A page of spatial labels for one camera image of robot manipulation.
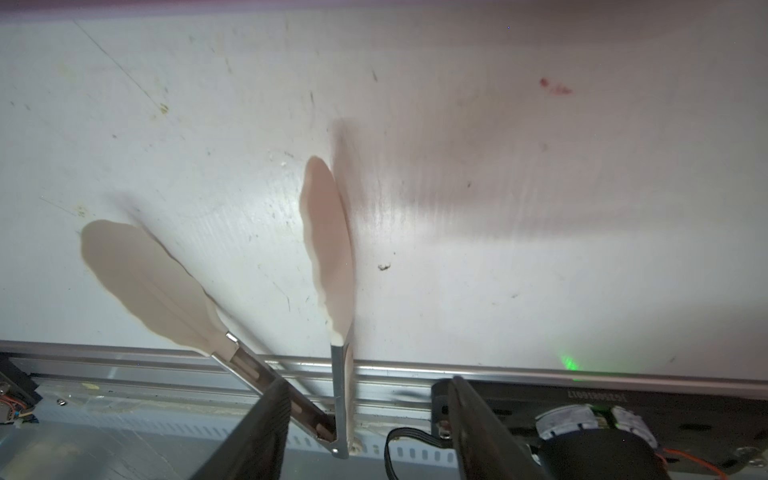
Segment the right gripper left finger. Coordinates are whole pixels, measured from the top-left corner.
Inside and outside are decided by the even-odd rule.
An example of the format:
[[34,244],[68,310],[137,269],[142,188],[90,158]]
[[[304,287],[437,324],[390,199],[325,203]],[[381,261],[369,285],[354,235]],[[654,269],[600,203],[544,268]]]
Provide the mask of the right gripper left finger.
[[272,383],[192,479],[279,479],[291,420],[288,387]]

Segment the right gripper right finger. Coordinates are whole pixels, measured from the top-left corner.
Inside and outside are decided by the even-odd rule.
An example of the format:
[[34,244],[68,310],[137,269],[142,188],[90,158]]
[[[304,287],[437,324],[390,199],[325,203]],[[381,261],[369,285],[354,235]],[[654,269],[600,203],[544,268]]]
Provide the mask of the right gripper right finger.
[[517,441],[488,404],[509,401],[509,383],[453,377],[447,386],[451,438],[463,479],[546,479],[530,450]]

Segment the steel tongs with silicone tips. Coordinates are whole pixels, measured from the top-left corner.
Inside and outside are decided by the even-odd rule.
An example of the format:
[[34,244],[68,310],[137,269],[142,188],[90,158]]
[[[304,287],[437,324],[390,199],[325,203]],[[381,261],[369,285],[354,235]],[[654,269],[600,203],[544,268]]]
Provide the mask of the steel tongs with silicone tips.
[[[305,248],[328,329],[334,410],[327,414],[289,387],[293,421],[339,459],[354,444],[355,267],[339,188],[328,165],[308,160],[299,199]],[[201,284],[150,234],[97,220],[81,232],[81,256],[101,285],[151,332],[217,361],[264,393],[281,380],[225,326]]]

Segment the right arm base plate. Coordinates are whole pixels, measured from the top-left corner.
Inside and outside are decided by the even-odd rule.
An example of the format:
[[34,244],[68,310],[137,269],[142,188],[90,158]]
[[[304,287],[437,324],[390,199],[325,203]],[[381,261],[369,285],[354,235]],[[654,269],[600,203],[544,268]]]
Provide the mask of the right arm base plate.
[[[433,435],[454,449],[450,380],[431,388],[431,423]],[[488,404],[546,479],[727,479],[767,453],[764,400],[509,384],[509,401]]]

